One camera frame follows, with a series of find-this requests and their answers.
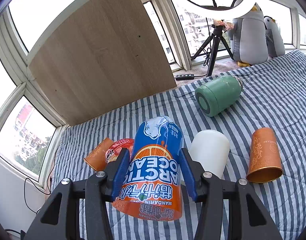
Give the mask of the blue orange Arctic Ocean cup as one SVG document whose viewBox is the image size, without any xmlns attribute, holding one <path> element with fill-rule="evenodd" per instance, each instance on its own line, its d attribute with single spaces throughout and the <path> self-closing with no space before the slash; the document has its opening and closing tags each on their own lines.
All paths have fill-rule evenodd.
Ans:
<svg viewBox="0 0 306 240">
<path fill-rule="evenodd" d="M 171 221 L 182 217 L 178 153 L 181 129 L 166 115 L 144 121 L 138 128 L 121 191 L 113 202 L 135 218 Z"/>
</svg>

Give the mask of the copper orange metal cup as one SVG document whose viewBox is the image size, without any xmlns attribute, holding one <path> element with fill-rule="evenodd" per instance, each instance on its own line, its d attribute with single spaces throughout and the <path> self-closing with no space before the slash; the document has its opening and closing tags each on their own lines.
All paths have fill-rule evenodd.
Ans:
<svg viewBox="0 0 306 240">
<path fill-rule="evenodd" d="M 271 128 L 263 127 L 252 134 L 247 180 L 251 183 L 268 183 L 281 177 L 282 163 Z"/>
</svg>

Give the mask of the cream white plastic cup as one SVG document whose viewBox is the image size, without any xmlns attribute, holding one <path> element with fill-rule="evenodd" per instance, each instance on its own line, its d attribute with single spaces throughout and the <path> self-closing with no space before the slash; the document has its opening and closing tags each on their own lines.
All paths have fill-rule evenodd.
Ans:
<svg viewBox="0 0 306 240">
<path fill-rule="evenodd" d="M 230 144 L 228 138 L 215 130 L 206 129 L 197 133 L 189 149 L 193 161 L 203 169 L 222 178 L 228 160 Z"/>
</svg>

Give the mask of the clear bottle with orange label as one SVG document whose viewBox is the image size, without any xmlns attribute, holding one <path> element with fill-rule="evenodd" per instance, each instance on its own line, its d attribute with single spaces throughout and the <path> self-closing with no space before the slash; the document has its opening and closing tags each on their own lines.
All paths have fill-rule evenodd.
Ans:
<svg viewBox="0 0 306 240">
<path fill-rule="evenodd" d="M 123 148 L 128 149 L 130 160 L 132 160 L 133 145 L 134 140 L 131 138 L 124 138 L 115 141 L 105 153 L 106 163 L 108 164 L 109 162 L 115 161 Z"/>
</svg>

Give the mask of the green thermos bottle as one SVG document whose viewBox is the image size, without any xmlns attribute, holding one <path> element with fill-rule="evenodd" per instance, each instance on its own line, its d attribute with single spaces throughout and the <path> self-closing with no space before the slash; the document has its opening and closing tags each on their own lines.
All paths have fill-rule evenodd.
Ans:
<svg viewBox="0 0 306 240">
<path fill-rule="evenodd" d="M 195 98 L 202 112 L 214 117 L 238 100 L 243 90 L 237 76 L 221 76 L 197 87 Z"/>
</svg>

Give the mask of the blue white striped quilt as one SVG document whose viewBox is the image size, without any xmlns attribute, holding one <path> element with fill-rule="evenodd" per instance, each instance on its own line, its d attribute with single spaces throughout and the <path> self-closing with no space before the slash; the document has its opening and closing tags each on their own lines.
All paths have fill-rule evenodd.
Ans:
<svg viewBox="0 0 306 240">
<path fill-rule="evenodd" d="M 167 115 L 180 126 L 190 147 L 205 129 L 223 133 L 230 151 L 223 178 L 236 181 L 248 171 L 252 134 L 269 127 L 275 132 L 283 174 L 269 183 L 254 184 L 283 239 L 296 239 L 306 226 L 306 54 L 293 50 L 268 62 L 230 71 L 243 91 L 228 109 L 210 118 L 195 99 L 206 79 L 159 93 L 66 129 L 56 153 L 52 186 L 63 178 L 83 180 L 93 175 L 84 158 L 105 138 L 135 136 L 139 125 Z"/>
</svg>

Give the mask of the wooden board panel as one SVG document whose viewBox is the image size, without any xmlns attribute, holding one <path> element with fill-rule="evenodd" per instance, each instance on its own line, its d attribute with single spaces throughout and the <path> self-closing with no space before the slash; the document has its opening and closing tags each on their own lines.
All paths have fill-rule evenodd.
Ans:
<svg viewBox="0 0 306 240">
<path fill-rule="evenodd" d="M 141 0 L 75 0 L 36 42 L 29 69 L 71 126 L 176 86 Z"/>
</svg>

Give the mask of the small grey penguin plush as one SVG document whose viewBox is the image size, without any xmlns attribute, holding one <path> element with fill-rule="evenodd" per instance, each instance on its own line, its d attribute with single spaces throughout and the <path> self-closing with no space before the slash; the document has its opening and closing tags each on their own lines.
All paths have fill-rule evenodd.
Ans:
<svg viewBox="0 0 306 240">
<path fill-rule="evenodd" d="M 285 54 L 285 46 L 276 20 L 269 16 L 264 17 L 266 28 L 266 42 L 268 54 L 271 58 L 275 58 Z"/>
</svg>

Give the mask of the large grey penguin plush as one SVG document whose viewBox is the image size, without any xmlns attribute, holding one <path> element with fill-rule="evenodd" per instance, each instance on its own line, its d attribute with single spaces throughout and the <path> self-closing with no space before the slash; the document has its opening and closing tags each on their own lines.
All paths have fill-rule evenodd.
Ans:
<svg viewBox="0 0 306 240">
<path fill-rule="evenodd" d="M 263 12 L 255 3 L 245 15 L 233 19 L 234 28 L 228 31 L 233 60 L 246 67 L 267 61 L 268 49 Z"/>
</svg>

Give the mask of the black tripod stand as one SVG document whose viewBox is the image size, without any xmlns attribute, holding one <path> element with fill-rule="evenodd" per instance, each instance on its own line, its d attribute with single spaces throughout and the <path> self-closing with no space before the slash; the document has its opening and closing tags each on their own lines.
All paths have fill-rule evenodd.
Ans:
<svg viewBox="0 0 306 240">
<path fill-rule="evenodd" d="M 230 58 L 233 60 L 233 54 L 230 50 L 230 47 L 225 38 L 223 37 L 223 33 L 226 32 L 224 30 L 225 26 L 216 26 L 212 24 L 212 27 L 214 28 L 213 33 L 210 34 L 210 36 L 205 40 L 205 42 L 203 42 L 197 52 L 191 57 L 191 60 L 195 60 L 201 54 L 201 52 L 206 49 L 207 45 L 212 43 L 212 45 L 210 46 L 210 52 L 206 52 L 205 63 L 207 63 L 208 69 L 207 73 L 203 76 L 207 77 L 211 76 L 213 73 L 215 61 L 219 50 L 219 45 L 221 42 L 223 43 L 225 50 L 228 52 Z"/>
</svg>

